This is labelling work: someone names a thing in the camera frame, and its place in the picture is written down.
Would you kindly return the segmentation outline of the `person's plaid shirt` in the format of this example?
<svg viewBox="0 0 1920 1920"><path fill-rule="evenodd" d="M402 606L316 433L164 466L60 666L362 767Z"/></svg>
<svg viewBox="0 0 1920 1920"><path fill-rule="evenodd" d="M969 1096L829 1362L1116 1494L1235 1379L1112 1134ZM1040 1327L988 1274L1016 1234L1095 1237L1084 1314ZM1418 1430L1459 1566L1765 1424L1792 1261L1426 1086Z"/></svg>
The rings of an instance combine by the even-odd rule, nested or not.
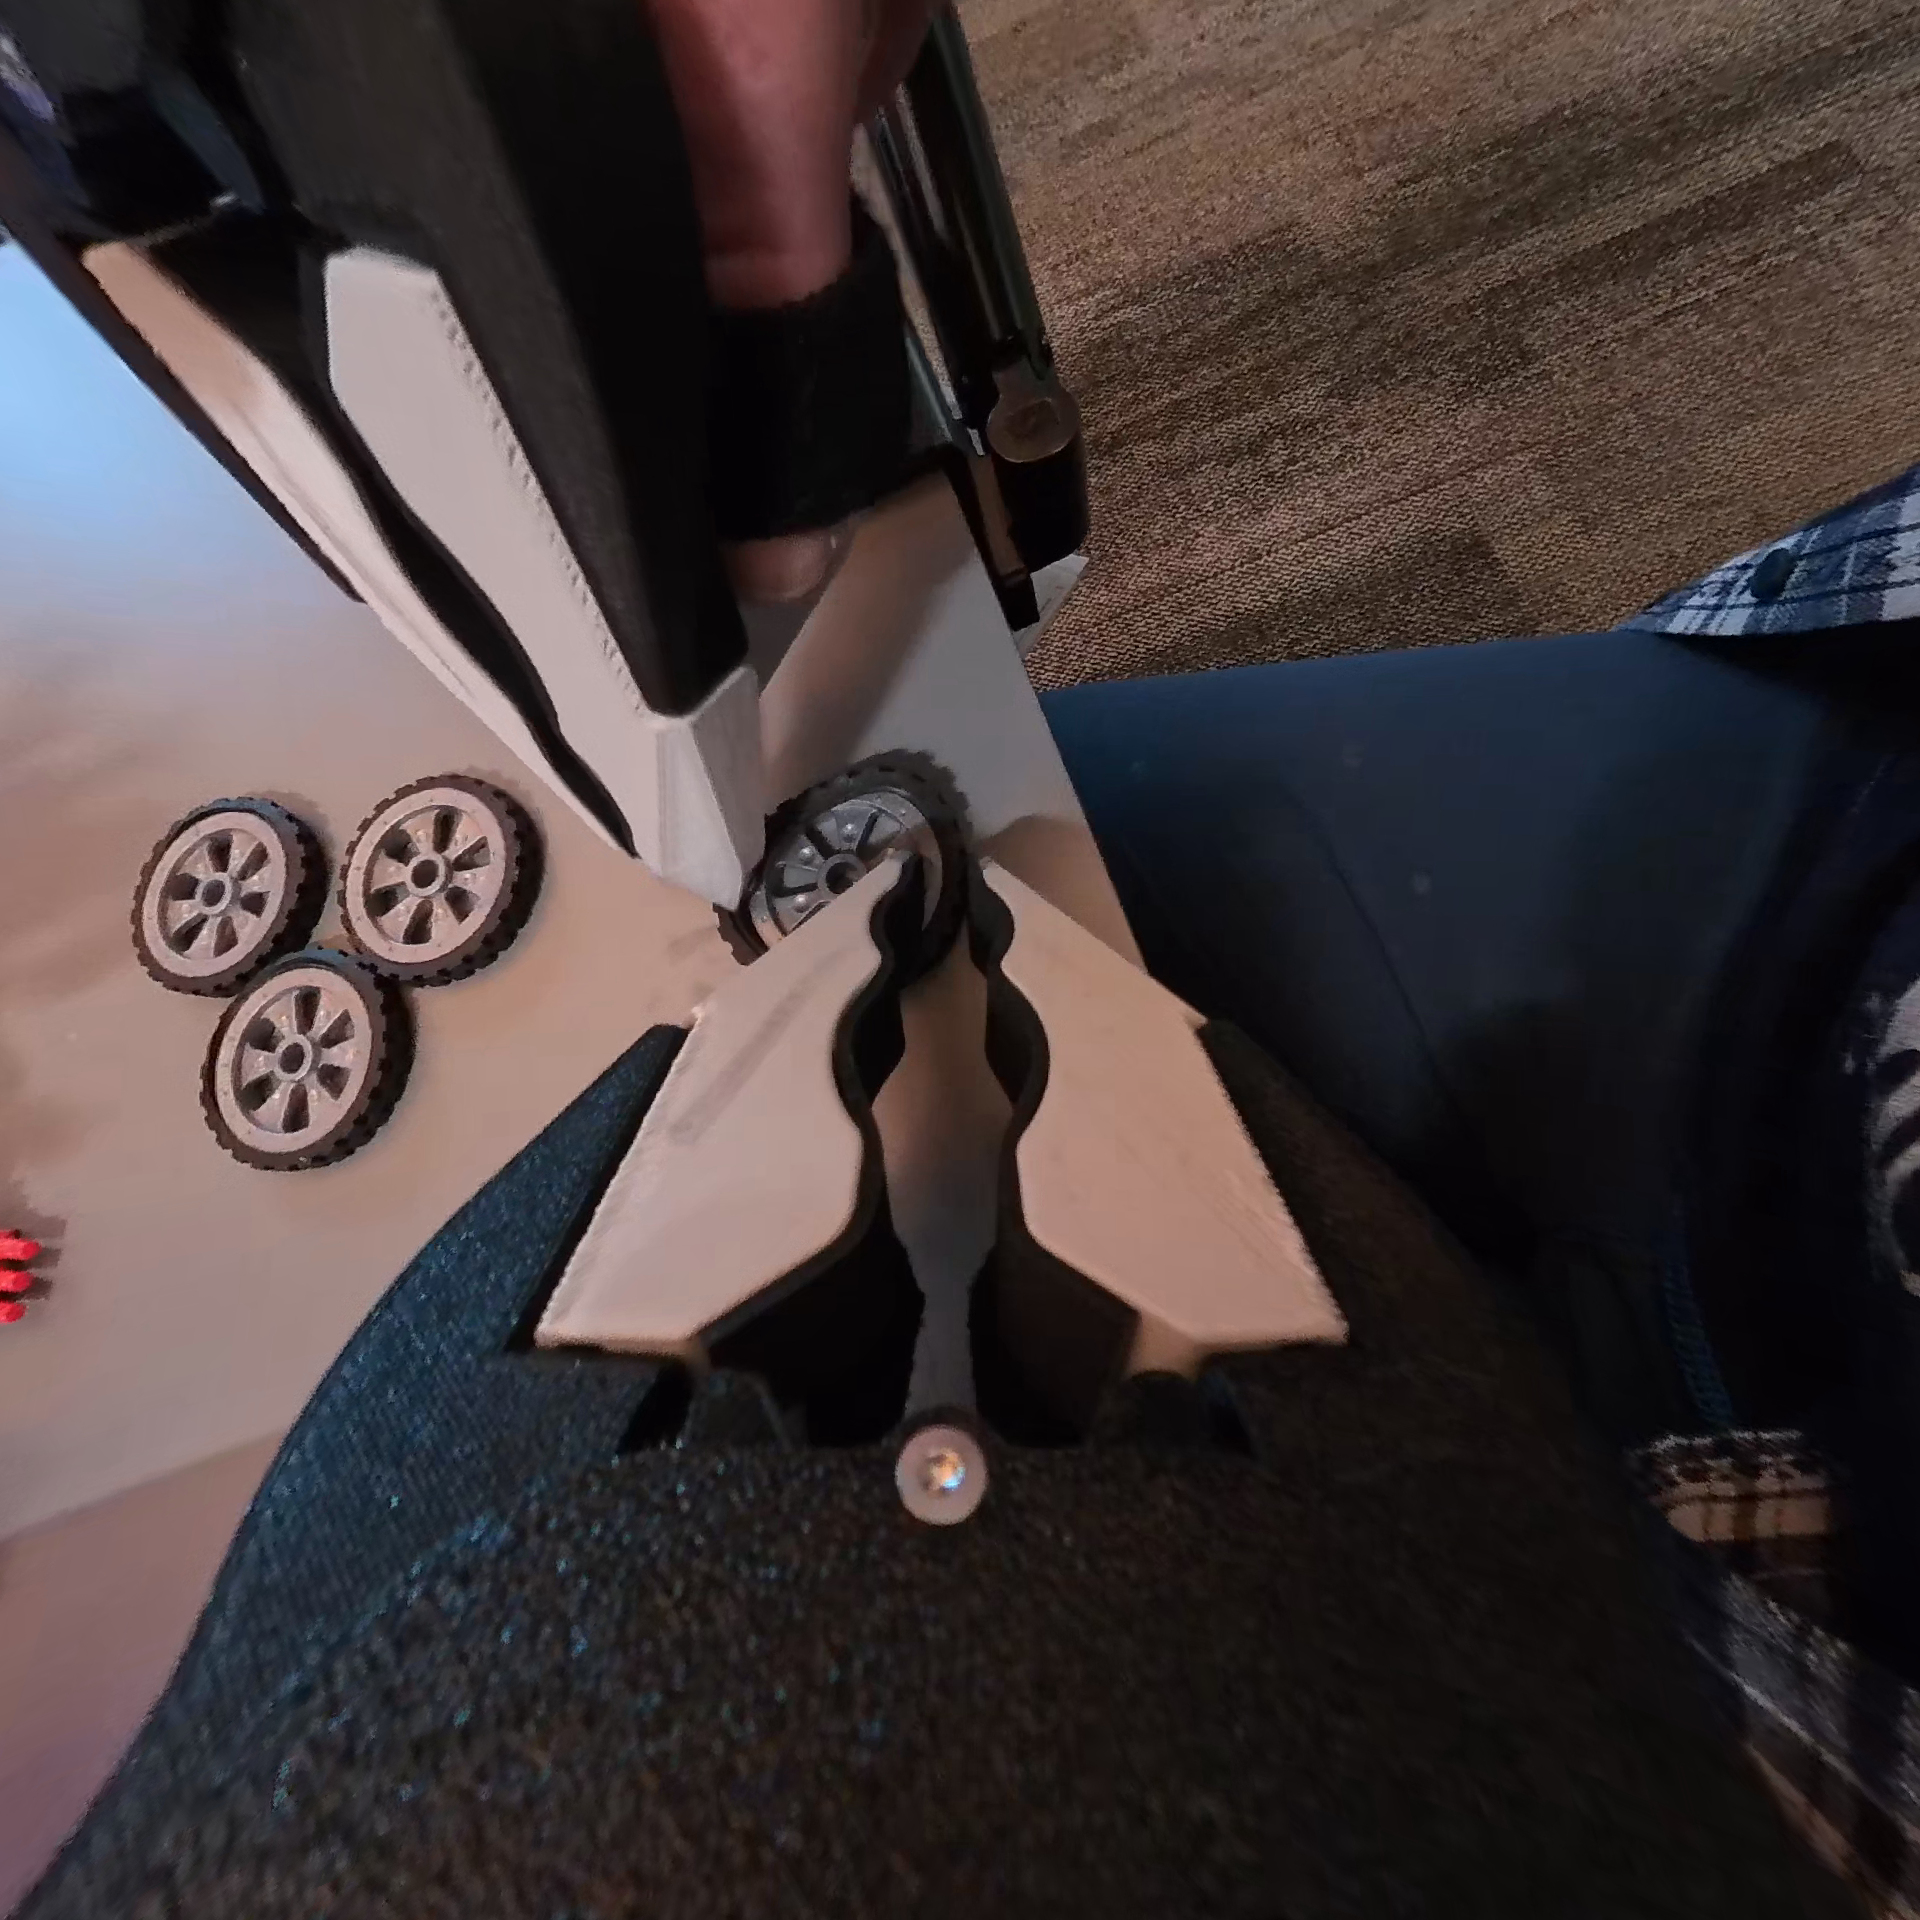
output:
<svg viewBox="0 0 1920 1920"><path fill-rule="evenodd" d="M1669 592L1629 629L1782 670L1824 701L1818 759L1915 748L1919 470ZM1892 1450L1840 1457L1734 1410L1693 1281L1693 1158L1696 1110L1668 1303L1704 1428L1645 1444L1637 1477L1690 1542L1686 1632L1765 1784L1872 1918L1915 1918L1919 1424L1885 1430Z"/></svg>

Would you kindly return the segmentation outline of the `black desk clamp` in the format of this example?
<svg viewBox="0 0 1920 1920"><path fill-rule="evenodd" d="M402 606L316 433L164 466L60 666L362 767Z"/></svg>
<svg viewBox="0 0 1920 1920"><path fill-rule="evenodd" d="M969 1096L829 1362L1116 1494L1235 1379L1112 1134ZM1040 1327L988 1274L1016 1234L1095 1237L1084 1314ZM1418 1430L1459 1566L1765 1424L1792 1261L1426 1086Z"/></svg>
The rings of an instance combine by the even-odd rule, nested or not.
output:
<svg viewBox="0 0 1920 1920"><path fill-rule="evenodd" d="M1032 646L1084 566L1084 421L955 2L861 134L856 178L901 271L916 448L945 470L1000 608Z"/></svg>

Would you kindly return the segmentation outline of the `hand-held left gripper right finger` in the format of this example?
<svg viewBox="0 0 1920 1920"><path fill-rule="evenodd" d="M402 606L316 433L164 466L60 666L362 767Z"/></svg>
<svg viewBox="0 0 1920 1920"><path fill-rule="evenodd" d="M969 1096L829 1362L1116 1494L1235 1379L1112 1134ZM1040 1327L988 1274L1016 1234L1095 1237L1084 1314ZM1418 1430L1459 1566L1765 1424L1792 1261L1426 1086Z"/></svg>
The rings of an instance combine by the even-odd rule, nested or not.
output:
<svg viewBox="0 0 1920 1920"><path fill-rule="evenodd" d="M1206 1019L1000 861L972 872L967 944L1011 1106L969 1303L987 1421L1076 1444L1131 1378L1347 1346Z"/></svg>

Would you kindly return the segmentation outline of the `grey toy wheel black tyre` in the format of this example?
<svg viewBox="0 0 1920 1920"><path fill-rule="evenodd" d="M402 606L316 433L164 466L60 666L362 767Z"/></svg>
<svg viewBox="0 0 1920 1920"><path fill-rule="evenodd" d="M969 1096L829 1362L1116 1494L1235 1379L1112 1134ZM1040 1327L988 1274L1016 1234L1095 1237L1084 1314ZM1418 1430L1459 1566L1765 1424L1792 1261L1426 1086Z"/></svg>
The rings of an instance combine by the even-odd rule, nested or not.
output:
<svg viewBox="0 0 1920 1920"><path fill-rule="evenodd" d="M306 948L230 999L203 1059L203 1119L230 1158L311 1171L383 1131L413 1067L399 986L363 959Z"/></svg>
<svg viewBox="0 0 1920 1920"><path fill-rule="evenodd" d="M267 799L216 799L156 840L132 899L132 948L162 988L224 999L311 944L327 899L323 843Z"/></svg>
<svg viewBox="0 0 1920 1920"><path fill-rule="evenodd" d="M891 851L921 861L924 927L901 962L907 986L935 972L967 913L972 811L956 777L919 751L861 759L781 804L765 824L765 856L717 924L752 966L868 875Z"/></svg>
<svg viewBox="0 0 1920 1920"><path fill-rule="evenodd" d="M439 773L383 799L339 864L350 948L402 988L450 988L515 944L542 892L542 836L491 780Z"/></svg>

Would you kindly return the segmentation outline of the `person's dark trousers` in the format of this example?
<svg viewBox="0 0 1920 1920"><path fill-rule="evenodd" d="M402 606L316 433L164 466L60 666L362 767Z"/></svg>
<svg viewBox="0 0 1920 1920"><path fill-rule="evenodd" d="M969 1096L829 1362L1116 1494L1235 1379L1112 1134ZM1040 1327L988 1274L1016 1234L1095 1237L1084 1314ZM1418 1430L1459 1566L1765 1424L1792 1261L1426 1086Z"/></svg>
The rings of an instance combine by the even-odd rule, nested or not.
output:
<svg viewBox="0 0 1920 1920"><path fill-rule="evenodd" d="M1617 1425L1919 1424L1871 1202L1919 622L1045 693L1148 970L1523 1275Z"/></svg>

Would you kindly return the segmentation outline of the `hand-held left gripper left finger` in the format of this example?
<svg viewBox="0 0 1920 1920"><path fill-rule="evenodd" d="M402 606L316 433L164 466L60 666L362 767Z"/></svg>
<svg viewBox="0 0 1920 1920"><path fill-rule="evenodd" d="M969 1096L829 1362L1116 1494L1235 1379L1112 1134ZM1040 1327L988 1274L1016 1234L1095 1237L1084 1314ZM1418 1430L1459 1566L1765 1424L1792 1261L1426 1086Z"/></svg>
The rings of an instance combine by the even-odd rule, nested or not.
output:
<svg viewBox="0 0 1920 1920"><path fill-rule="evenodd" d="M924 864L878 861L701 1004L538 1347L752 1374L813 1444L901 1424L924 1299L874 1106L921 935Z"/></svg>

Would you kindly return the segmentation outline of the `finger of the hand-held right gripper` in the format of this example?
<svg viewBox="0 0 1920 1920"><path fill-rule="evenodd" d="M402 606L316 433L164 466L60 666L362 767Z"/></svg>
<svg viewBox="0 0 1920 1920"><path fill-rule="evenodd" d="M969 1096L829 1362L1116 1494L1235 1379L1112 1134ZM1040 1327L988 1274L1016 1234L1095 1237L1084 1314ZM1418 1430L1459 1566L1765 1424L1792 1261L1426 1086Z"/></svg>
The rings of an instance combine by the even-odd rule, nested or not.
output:
<svg viewBox="0 0 1920 1920"><path fill-rule="evenodd" d="M757 676L733 666L678 715L642 693L442 274L399 253L334 253L323 345L339 411L509 625L642 861L738 904L765 851Z"/></svg>
<svg viewBox="0 0 1920 1920"><path fill-rule="evenodd" d="M565 743L525 648L413 516L332 395L323 265L199 243L95 243L83 270L379 622L583 816L633 849Z"/></svg>

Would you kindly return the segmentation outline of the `person's right hand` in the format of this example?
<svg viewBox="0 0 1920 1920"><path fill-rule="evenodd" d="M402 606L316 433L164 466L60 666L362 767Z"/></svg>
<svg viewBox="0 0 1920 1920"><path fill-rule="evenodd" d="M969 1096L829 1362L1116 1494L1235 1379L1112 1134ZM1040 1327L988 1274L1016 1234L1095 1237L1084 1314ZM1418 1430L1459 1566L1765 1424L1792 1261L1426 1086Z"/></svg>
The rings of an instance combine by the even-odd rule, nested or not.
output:
<svg viewBox="0 0 1920 1920"><path fill-rule="evenodd" d="M939 2L648 2L713 307L712 505L733 588L790 606L901 478L915 429L901 277L852 147Z"/></svg>

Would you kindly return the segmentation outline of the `person's dark printed t-shirt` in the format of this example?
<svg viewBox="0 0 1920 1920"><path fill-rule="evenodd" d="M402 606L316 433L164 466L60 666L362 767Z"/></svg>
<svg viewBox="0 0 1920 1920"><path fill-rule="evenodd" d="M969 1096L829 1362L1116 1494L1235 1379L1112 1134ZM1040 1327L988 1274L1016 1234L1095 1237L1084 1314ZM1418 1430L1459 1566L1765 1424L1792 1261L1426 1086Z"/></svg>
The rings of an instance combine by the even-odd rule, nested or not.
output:
<svg viewBox="0 0 1920 1920"><path fill-rule="evenodd" d="M1734 1410L1821 1452L1919 1421L1919 748L1828 748L1721 979L1693 1281Z"/></svg>

